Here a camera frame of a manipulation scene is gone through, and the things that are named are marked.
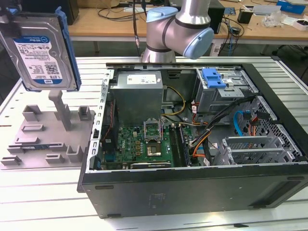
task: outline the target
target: open computer tower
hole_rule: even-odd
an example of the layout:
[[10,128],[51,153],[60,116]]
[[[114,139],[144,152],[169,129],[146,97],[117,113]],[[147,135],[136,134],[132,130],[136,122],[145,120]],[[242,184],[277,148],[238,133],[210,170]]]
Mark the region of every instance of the open computer tower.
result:
[[307,140],[252,64],[107,64],[79,190],[100,218],[273,208]]

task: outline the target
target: cardboard box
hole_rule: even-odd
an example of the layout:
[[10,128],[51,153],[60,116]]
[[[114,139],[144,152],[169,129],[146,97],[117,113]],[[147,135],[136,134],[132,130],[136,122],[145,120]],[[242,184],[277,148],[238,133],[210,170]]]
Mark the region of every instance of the cardboard box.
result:
[[301,31],[308,31],[308,20],[307,19],[299,19],[292,24],[292,26]]
[[302,14],[305,9],[305,5],[292,5],[284,0],[278,0],[277,6],[281,6],[281,11],[287,11],[291,13]]
[[117,6],[120,0],[77,0],[80,8],[111,8]]

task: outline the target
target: hard drive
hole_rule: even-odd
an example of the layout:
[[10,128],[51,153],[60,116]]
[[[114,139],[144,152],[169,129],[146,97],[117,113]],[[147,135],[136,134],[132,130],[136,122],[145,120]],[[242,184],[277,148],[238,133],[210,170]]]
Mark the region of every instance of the hard drive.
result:
[[81,85],[65,14],[18,13],[19,38],[0,40],[20,74],[26,90],[79,90]]

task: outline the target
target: green motherboard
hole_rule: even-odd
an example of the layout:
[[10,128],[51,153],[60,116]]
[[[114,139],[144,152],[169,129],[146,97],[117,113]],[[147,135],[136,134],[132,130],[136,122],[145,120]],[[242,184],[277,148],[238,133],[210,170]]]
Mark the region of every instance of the green motherboard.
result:
[[[146,136],[159,135],[156,126],[147,127]],[[184,138],[189,142],[192,133],[189,127],[183,127]],[[164,126],[162,130],[162,141],[160,155],[149,156],[149,146],[144,138],[143,127],[120,127],[118,136],[118,149],[115,153],[114,162],[155,162],[164,161],[174,166],[172,148],[170,144],[169,126]]]

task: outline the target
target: hard drive label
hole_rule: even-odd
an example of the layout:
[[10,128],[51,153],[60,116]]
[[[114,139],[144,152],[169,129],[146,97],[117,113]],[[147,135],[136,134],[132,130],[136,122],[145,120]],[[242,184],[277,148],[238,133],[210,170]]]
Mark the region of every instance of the hard drive label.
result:
[[51,42],[46,36],[21,36],[14,43],[31,78],[39,84],[62,82],[58,62],[50,55]]

